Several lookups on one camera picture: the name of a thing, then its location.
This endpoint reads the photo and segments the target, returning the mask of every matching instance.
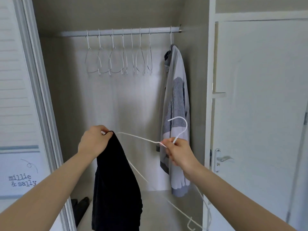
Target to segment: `closet rod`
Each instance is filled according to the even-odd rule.
[[[180,30],[180,27],[171,27],[172,33],[180,33],[182,30]],[[110,36],[112,35],[112,30],[100,30],[101,36]],[[139,34],[149,34],[149,28],[133,28],[132,32],[131,29],[123,29],[124,35],[130,35],[131,33],[136,35]],[[170,27],[153,27],[150,28],[151,34],[154,33],[170,33]],[[89,36],[98,36],[98,30],[89,30],[88,31]],[[66,32],[59,32],[52,35],[40,35],[42,37],[77,37],[77,36],[87,36],[87,31],[66,31]],[[114,29],[113,35],[122,35],[122,29]]]

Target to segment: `gray jacket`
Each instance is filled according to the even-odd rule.
[[[188,123],[187,130],[179,138],[189,141],[190,116],[187,80],[181,53],[175,45],[171,46],[171,53],[165,62],[159,114],[162,121],[160,141],[176,137],[185,129],[186,123],[183,119],[178,118],[168,122],[169,119],[177,116],[185,118]],[[160,152],[160,166],[170,176],[172,194],[177,197],[184,196],[188,191],[190,181],[184,177],[183,170],[179,166],[172,164],[165,148],[160,147],[158,149]]]

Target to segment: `blue stripe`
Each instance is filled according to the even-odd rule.
[[[5,200],[5,199],[19,199],[21,198],[22,195],[4,195],[0,196],[0,200]]]
[[[38,145],[29,145],[29,146],[9,146],[9,147],[0,147],[0,151],[7,150],[23,150],[23,149],[38,149]]]
[[[38,153],[40,151],[12,151],[12,152],[0,152],[0,154],[11,154],[11,153]]]

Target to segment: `hanging clothes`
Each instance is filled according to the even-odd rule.
[[[159,118],[162,123],[159,140],[176,137],[186,128],[183,119],[169,119],[181,116],[188,123],[187,130],[179,136],[189,141],[190,114],[187,80],[184,63],[179,49],[171,45],[171,50],[165,54],[165,70],[161,86]],[[156,150],[160,152],[160,166],[169,174],[172,194],[182,197],[188,192],[190,181],[185,178],[183,170],[172,164],[166,154],[165,148],[157,145]]]
[[[106,149],[97,157],[92,229],[137,231],[141,213],[139,185],[114,133]]]

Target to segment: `forearm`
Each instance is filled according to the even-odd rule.
[[[194,167],[189,178],[236,231],[295,231],[202,165]]]
[[[89,155],[74,155],[0,214],[1,230],[50,230],[80,176],[92,161]]]

